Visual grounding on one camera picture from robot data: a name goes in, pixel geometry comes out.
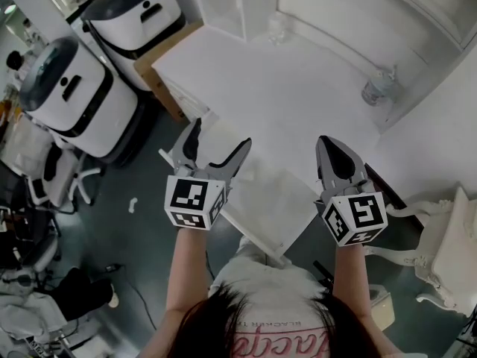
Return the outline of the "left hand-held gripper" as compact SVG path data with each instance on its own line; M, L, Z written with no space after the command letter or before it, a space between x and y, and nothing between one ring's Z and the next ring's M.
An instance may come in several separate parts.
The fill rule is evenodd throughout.
M165 205L177 227L210 230L227 203L230 184L247 158L252 139L240 142L224 162L196 165L202 120L191 122L173 146L174 174L168 176Z

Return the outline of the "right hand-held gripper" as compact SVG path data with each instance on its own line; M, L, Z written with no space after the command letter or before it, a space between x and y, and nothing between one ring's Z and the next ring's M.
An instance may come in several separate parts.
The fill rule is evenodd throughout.
M388 216L383 195L367 180L362 159L330 136L320 136L315 151L324 189L315 206L337 246L373 241L388 226ZM335 187L348 183L357 185Z

